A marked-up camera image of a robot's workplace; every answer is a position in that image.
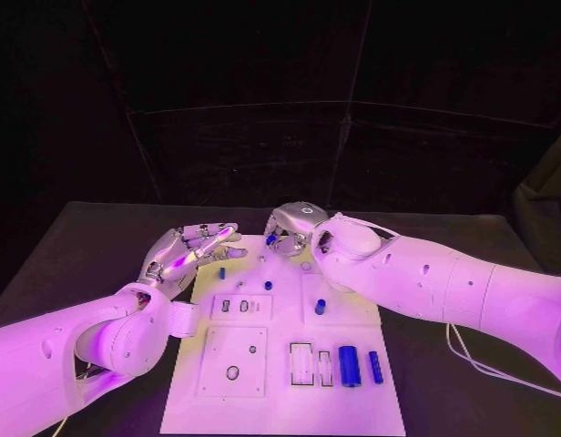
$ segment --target dark background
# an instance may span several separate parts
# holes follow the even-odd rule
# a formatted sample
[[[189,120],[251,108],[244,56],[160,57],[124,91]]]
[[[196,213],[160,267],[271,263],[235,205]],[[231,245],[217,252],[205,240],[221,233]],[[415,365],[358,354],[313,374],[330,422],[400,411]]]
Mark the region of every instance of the dark background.
[[[561,4],[0,2],[0,292],[71,200],[509,216],[560,134]]]

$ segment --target blue cylinder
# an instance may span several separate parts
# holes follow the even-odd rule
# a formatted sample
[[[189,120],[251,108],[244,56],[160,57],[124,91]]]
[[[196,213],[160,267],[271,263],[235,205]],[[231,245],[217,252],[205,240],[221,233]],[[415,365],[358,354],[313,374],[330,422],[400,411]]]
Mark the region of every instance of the blue cylinder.
[[[375,374],[375,383],[382,384],[381,362],[378,361],[378,354],[375,351],[369,352],[369,361],[372,362],[372,373]]]
[[[359,369],[359,356],[354,346],[339,348],[339,362],[342,364],[342,384],[345,387],[362,386],[362,371]]]
[[[317,313],[319,315],[322,315],[325,310],[326,310],[326,300],[325,300],[325,299],[320,299],[320,300],[317,301],[317,305],[316,305],[316,313]]]

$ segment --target white board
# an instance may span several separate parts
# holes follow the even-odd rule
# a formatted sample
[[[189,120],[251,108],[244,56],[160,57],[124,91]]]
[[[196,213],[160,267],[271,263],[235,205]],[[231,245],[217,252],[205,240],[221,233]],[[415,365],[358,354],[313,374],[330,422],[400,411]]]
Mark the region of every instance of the white board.
[[[244,236],[232,245],[248,248],[247,258],[199,269],[192,295],[201,310],[199,329],[196,337],[182,340],[162,433],[407,435],[377,305],[361,296],[336,294],[319,276],[309,253],[293,259],[279,256],[261,236]],[[306,261],[310,270],[303,269]],[[227,268],[225,279],[219,279],[221,267]],[[264,287],[268,280],[271,290]],[[315,313],[316,298],[328,301],[322,316]],[[231,303],[227,316],[227,299],[261,302],[260,312],[240,311],[240,305]],[[256,335],[266,337],[264,346]],[[312,345],[313,367],[303,361],[309,354],[300,355],[293,366],[297,362],[302,371],[313,369],[313,385],[292,385],[292,343]],[[341,346],[358,348],[362,386],[356,388],[341,383]],[[378,352],[385,379],[381,385],[372,375],[369,351]],[[320,364],[319,357],[329,357],[320,352],[330,353],[330,365]],[[240,370],[234,380],[228,378],[232,366]],[[325,386],[329,372],[332,387]]]

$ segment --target white robotic arm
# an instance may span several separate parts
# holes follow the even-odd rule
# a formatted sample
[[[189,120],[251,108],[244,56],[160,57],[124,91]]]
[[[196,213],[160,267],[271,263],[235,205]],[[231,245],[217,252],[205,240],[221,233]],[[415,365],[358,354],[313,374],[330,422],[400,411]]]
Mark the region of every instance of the white robotic arm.
[[[139,281],[110,297],[0,329],[0,435],[45,430],[156,365],[169,336],[196,332],[196,306],[170,302],[198,265],[244,257],[222,246],[238,225],[172,229],[152,247]],[[91,363],[77,374],[75,356]]]
[[[372,228],[384,229],[342,214],[329,218],[297,202],[273,211],[267,241],[289,256],[310,243],[336,289],[410,317],[489,333],[526,351],[561,381],[561,277],[493,264],[390,229],[384,239]]]

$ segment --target gray table surface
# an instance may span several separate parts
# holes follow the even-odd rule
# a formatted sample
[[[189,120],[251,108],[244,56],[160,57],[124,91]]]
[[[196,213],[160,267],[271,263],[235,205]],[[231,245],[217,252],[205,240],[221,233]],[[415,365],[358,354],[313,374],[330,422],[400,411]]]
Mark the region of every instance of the gray table surface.
[[[146,252],[168,229],[237,222],[244,234],[261,234],[270,214],[268,208],[68,203],[0,296],[0,326],[111,295],[137,278]],[[482,259],[539,270],[501,216],[348,215]],[[441,323],[387,309],[381,319],[408,436],[561,435],[560,398],[479,373],[452,354]],[[463,329],[463,335],[476,359],[561,390],[545,368],[508,343],[473,330]],[[70,417],[62,437],[159,435],[179,343],[170,338],[155,369]]]

